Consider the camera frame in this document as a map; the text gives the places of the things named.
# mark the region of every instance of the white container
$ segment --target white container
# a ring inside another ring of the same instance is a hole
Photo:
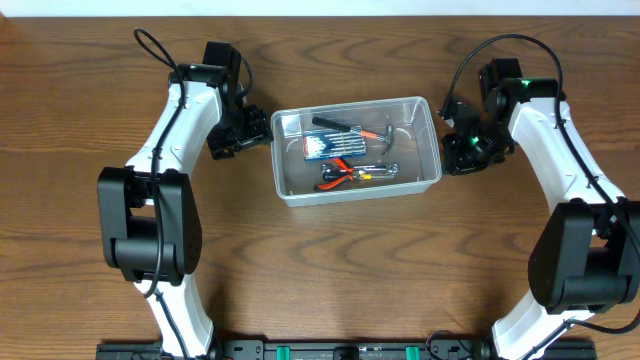
[[[314,116],[350,126],[361,125],[381,135],[387,125],[393,125],[394,144],[385,155],[381,155],[386,148],[384,143],[366,139],[367,155],[346,160],[351,165],[397,163],[396,177],[346,181],[335,190],[314,191],[314,185],[325,183],[322,164],[331,163],[304,160],[302,132],[319,129],[311,123]],[[422,97],[280,110],[271,117],[271,126],[276,191],[291,207],[421,193],[442,175],[431,112]]]

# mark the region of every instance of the wooden table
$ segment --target wooden table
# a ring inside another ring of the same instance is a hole
[[[7,19],[0,33],[0,357],[90,359],[104,340],[159,337],[132,284],[103,259],[96,179],[123,166],[155,125],[168,69],[134,26],[174,58],[207,40],[251,62],[251,101],[270,112],[422,96],[435,116],[466,54],[501,33],[559,55],[572,115],[607,175],[640,199],[640,22],[634,18]],[[503,41],[481,52],[458,92],[479,103],[476,71],[517,56],[551,76],[547,55]],[[527,260],[549,217],[521,150],[414,196],[288,208],[270,149],[214,162],[192,185],[204,233],[196,278],[211,318],[269,339],[426,339],[487,331],[528,289]],[[626,324],[640,302],[595,321]],[[638,333],[596,340],[600,358],[640,356]]]

